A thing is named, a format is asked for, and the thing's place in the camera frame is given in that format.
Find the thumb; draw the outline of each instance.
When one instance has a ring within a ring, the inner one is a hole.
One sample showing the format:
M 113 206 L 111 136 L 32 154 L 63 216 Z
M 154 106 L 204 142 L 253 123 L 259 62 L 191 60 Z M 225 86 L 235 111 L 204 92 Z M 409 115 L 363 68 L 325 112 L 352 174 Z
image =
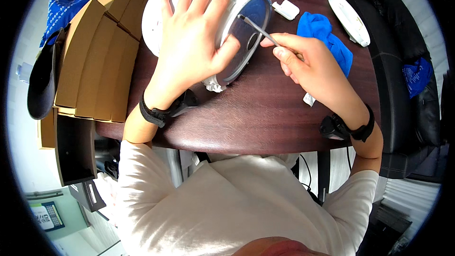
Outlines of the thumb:
M 230 34 L 226 37 L 221 48 L 215 51 L 215 55 L 212 59 L 213 66 L 218 69 L 219 72 L 222 71 L 231 62 L 239 49 L 240 42 L 234 35 Z
M 276 47 L 273 49 L 273 54 L 283 64 L 285 64 L 297 79 L 304 74 L 305 69 L 308 67 L 306 63 L 301 61 L 290 49 L 285 47 Z

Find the metal leg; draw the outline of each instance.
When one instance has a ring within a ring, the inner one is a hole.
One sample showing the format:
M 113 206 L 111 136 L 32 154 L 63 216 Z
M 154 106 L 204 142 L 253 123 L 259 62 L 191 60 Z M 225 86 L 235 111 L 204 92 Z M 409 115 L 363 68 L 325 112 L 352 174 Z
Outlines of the metal leg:
M 318 199 L 325 201 L 330 184 L 330 151 L 318 151 Z
M 180 163 L 180 152 L 166 148 L 166 155 L 168 156 L 169 166 L 171 168 L 171 178 L 174 186 L 177 188 L 183 183 L 182 164 Z

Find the sign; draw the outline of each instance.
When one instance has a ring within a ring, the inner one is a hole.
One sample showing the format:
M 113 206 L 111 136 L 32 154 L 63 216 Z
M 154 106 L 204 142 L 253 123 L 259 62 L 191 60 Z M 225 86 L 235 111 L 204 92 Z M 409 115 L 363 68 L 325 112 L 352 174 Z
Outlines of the sign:
M 54 202 L 30 204 L 30 208 L 36 221 L 45 231 L 52 231 L 65 227 Z

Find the screwdriver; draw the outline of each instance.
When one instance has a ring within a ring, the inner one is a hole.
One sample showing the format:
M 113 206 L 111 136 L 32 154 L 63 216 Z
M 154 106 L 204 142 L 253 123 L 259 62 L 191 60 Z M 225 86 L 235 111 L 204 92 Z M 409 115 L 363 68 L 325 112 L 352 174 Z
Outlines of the screwdriver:
M 255 28 L 258 32 L 260 32 L 262 35 L 264 35 L 267 39 L 269 39 L 275 46 L 277 47 L 282 47 L 279 43 L 277 43 L 266 31 L 264 31 L 261 27 L 259 27 L 258 25 L 256 25 L 253 21 L 250 20 L 250 18 L 242 15 L 242 14 L 238 14 L 237 15 L 237 18 L 238 19 L 241 19 L 241 20 L 244 20 L 246 24 L 252 26 L 253 28 Z M 305 61 L 304 59 L 304 56 L 300 53 L 296 53 L 295 51 L 293 51 L 295 53 L 295 55 L 301 60 L 301 61 Z

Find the white shirt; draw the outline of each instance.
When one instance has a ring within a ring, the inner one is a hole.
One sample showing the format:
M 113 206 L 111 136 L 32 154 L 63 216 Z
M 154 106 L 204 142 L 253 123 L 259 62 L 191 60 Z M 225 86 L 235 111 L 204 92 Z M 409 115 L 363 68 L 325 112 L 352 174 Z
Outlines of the white shirt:
M 365 235 L 378 173 L 351 176 L 317 205 L 277 157 L 204 164 L 177 189 L 146 145 L 123 141 L 116 210 L 130 255 L 231 255 L 283 236 L 329 255 L 354 255 Z

